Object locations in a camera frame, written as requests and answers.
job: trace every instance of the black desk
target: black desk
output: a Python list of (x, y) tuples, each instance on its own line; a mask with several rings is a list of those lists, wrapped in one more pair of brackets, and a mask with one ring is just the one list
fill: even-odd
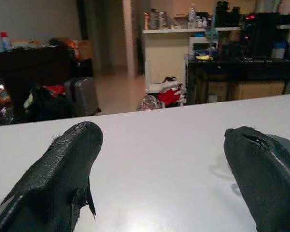
[[(226, 80), (203, 79), (203, 71), (211, 74), (225, 73)], [(200, 61), (195, 56), (187, 56), (186, 88), (187, 105), (196, 103), (197, 78), (207, 82), (242, 81), (284, 81), (285, 88), (290, 81), (290, 60), (211, 60)]]

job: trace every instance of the black bag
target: black bag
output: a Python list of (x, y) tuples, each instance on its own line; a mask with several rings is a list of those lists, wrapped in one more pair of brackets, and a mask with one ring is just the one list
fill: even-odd
[(290, 232), (290, 152), (253, 128), (228, 129), (224, 150), (259, 232)]
[(72, 106), (63, 94), (53, 97), (40, 85), (33, 86), (33, 104), (27, 110), (27, 121), (47, 121), (74, 117)]
[(89, 174), (102, 141), (92, 122), (56, 138), (3, 200), (0, 232), (71, 232), (85, 204), (95, 215)]

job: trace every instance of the pile of clothes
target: pile of clothes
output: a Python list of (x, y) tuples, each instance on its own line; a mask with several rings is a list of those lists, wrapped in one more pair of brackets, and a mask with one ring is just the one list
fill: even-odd
[(158, 100), (165, 103), (166, 106), (176, 103), (185, 103), (185, 90), (183, 85), (179, 84), (176, 77), (166, 77), (161, 83), (161, 91)]

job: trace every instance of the beige wall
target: beige wall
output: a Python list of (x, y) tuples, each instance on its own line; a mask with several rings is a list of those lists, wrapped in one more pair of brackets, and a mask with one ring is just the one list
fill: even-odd
[[(256, 0), (229, 0), (229, 8), (234, 6), (241, 8), (242, 14), (247, 14), (255, 9)], [(215, 0), (151, 0), (151, 7), (158, 11), (167, 11), (171, 16), (186, 15), (189, 7), (194, 3), (196, 10), (213, 14)]]
[(136, 28), (137, 0), (123, 0), (128, 76), (137, 76)]
[(122, 0), (106, 0), (109, 52), (113, 66), (126, 66), (126, 42)]
[(282, 14), (290, 15), (290, 0), (283, 0), (279, 11)]
[(75, 0), (0, 0), (0, 32), (10, 39), (80, 39)]

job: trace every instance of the white shelf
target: white shelf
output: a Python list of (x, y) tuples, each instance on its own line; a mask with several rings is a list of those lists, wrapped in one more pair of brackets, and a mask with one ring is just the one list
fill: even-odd
[(215, 28), (216, 31), (233, 31), (241, 30), (240, 27), (225, 27), (225, 28)]
[(166, 30), (143, 30), (143, 34), (192, 33), (192, 32), (205, 32), (205, 28), (194, 28), (194, 29), (166, 29)]
[[(240, 30), (239, 27), (225, 27), (215, 28), (216, 31), (232, 31)], [(205, 32), (205, 28), (193, 28), (193, 29), (166, 29), (166, 30), (143, 30), (143, 34), (164, 34), (164, 33), (193, 33), (193, 32)]]

